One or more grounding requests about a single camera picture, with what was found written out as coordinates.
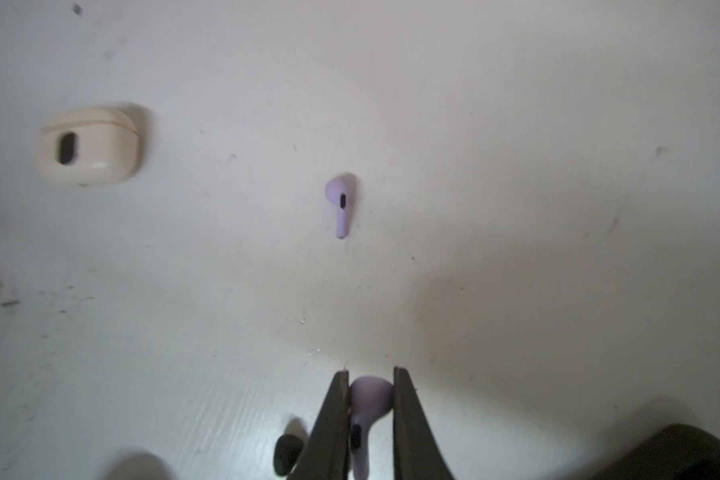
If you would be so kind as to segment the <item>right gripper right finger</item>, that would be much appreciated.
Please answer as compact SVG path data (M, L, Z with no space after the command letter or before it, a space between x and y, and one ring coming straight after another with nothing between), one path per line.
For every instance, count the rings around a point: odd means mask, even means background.
M453 480L410 373L395 367L393 374L393 460L397 480Z

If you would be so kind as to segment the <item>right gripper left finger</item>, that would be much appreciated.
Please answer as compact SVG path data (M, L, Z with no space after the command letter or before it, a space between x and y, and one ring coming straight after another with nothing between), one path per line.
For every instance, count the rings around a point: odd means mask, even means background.
M350 466L349 372L338 371L288 480L345 480Z

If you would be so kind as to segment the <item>white earbud charging case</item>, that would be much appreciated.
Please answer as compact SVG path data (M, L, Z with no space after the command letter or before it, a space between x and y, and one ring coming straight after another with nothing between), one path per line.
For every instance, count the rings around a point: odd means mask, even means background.
M87 187L121 183L136 172L140 157L137 125L113 107L62 112L40 130L39 171L59 184Z

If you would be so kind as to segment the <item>black earbud pair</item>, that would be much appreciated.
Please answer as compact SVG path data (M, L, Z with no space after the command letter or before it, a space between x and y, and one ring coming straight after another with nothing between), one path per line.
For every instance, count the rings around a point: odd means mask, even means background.
M276 441L273 452L273 470L279 477L287 477L296 466L305 442L293 434L282 434Z

